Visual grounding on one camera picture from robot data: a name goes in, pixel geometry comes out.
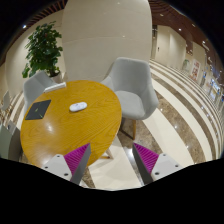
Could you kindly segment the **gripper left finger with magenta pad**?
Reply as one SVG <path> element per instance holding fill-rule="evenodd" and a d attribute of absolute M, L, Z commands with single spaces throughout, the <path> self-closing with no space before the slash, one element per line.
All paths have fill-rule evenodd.
<path fill-rule="evenodd" d="M 90 144 L 83 145 L 66 155 L 56 154 L 42 169 L 79 185 L 91 155 Z"/>

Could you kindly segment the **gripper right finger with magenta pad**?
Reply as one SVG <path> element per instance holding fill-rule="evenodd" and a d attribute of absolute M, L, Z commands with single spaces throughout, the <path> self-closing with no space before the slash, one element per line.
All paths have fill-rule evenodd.
<path fill-rule="evenodd" d="M 137 143 L 133 144 L 132 153 L 145 185 L 182 169 L 168 154 L 157 154 Z"/>

